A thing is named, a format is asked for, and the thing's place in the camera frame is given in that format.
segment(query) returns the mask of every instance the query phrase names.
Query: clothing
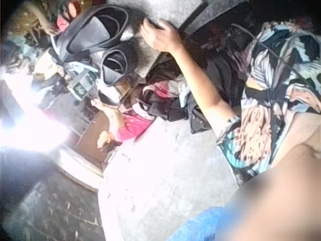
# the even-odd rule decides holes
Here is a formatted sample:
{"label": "clothing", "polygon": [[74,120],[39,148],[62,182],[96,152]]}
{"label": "clothing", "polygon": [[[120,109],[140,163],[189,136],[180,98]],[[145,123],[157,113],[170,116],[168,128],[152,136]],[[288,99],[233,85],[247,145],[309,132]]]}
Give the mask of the clothing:
{"label": "clothing", "polygon": [[167,241],[213,241],[222,207],[211,207],[184,223]]}
{"label": "clothing", "polygon": [[246,51],[249,76],[242,116],[228,121],[217,145],[241,186],[269,169],[296,113],[321,114],[321,38],[291,23],[265,23]]}
{"label": "clothing", "polygon": [[124,142],[142,134],[152,123],[151,120],[144,119],[133,113],[123,114],[125,126],[114,133],[117,142]]}

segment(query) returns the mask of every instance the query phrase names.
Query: person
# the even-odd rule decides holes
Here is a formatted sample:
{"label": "person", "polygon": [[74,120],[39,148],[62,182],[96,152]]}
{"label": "person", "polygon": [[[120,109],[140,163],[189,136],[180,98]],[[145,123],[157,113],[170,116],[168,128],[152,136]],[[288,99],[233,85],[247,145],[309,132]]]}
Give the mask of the person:
{"label": "person", "polygon": [[109,118],[109,131],[103,131],[97,141],[97,148],[106,152],[126,140],[139,136],[152,123],[152,119],[143,118],[133,110],[121,113],[117,107],[106,105],[99,99],[91,100],[91,104]]}
{"label": "person", "polygon": [[320,37],[291,23],[265,23],[245,50],[248,78],[238,116],[177,31],[163,20],[159,26],[144,19],[140,33],[152,48],[176,60],[239,186],[279,163],[320,158]]}
{"label": "person", "polygon": [[57,26],[48,20],[41,2],[39,4],[35,1],[25,1],[22,7],[13,14],[12,21],[8,26],[8,34],[24,36],[38,24],[48,35],[59,34]]}

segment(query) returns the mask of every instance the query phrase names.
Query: pink clothing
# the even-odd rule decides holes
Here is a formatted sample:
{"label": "pink clothing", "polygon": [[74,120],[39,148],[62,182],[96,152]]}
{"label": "pink clothing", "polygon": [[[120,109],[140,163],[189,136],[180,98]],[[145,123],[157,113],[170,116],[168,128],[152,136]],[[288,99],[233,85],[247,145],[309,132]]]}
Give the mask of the pink clothing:
{"label": "pink clothing", "polygon": [[139,115],[123,114],[125,126],[120,128],[115,134],[117,142],[124,142],[143,133],[152,123],[151,120],[144,119]]}

